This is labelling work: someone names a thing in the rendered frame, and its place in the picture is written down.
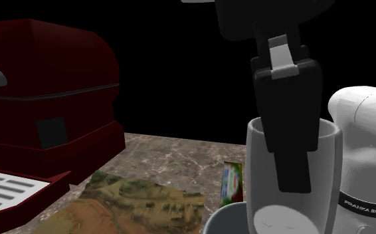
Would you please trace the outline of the tall white cup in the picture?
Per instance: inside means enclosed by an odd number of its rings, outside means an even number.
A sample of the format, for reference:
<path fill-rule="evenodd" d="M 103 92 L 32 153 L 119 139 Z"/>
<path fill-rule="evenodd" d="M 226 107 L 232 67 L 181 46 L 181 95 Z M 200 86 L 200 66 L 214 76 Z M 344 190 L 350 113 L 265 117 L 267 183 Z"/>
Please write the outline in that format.
<path fill-rule="evenodd" d="M 342 169 L 342 131 L 334 123 L 320 120 L 318 148 L 308 153 L 308 165 L 311 193 L 281 192 L 261 120 L 248 123 L 245 177 L 250 234 L 332 233 Z"/>

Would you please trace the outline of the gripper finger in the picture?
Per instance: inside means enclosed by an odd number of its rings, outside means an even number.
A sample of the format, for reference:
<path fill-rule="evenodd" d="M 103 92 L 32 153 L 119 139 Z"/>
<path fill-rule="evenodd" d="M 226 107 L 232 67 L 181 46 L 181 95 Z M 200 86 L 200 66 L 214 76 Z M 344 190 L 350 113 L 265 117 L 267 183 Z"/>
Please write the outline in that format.
<path fill-rule="evenodd" d="M 310 193 L 308 152 L 318 148 L 322 68 L 300 42 L 296 26 L 253 26 L 258 56 L 251 60 L 254 93 L 278 188 Z"/>

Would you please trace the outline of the dark red espresso machine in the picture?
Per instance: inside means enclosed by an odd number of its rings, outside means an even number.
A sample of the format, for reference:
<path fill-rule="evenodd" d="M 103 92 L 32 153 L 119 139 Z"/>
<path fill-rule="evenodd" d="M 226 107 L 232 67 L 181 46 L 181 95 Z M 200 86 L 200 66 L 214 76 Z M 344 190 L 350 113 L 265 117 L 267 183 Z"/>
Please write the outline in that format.
<path fill-rule="evenodd" d="M 96 33 L 0 21 L 0 234 L 28 223 L 124 147 L 116 57 Z"/>

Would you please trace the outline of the green white red carton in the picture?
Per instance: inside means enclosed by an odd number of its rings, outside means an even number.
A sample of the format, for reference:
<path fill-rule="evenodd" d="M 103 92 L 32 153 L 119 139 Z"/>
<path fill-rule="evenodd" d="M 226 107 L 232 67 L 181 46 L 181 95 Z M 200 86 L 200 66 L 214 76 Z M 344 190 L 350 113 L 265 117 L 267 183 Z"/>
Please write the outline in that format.
<path fill-rule="evenodd" d="M 242 201 L 242 164 L 224 162 L 219 207 Z"/>

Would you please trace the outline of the grey bowl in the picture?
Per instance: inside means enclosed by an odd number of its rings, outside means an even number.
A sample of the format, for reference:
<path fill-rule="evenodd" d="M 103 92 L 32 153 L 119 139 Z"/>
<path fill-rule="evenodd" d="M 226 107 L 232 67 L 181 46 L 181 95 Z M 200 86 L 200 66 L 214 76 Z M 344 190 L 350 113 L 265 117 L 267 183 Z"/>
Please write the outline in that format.
<path fill-rule="evenodd" d="M 219 208 L 206 222 L 203 234 L 249 234 L 246 202 Z"/>

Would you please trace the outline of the book with landscape cover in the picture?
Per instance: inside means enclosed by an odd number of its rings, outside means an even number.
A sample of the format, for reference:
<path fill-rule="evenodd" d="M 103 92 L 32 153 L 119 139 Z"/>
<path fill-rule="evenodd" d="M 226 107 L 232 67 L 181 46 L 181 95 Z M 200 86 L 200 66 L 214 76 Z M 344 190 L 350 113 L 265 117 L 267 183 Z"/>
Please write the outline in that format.
<path fill-rule="evenodd" d="M 199 234 L 206 197 L 96 171 L 80 197 L 31 234 Z"/>

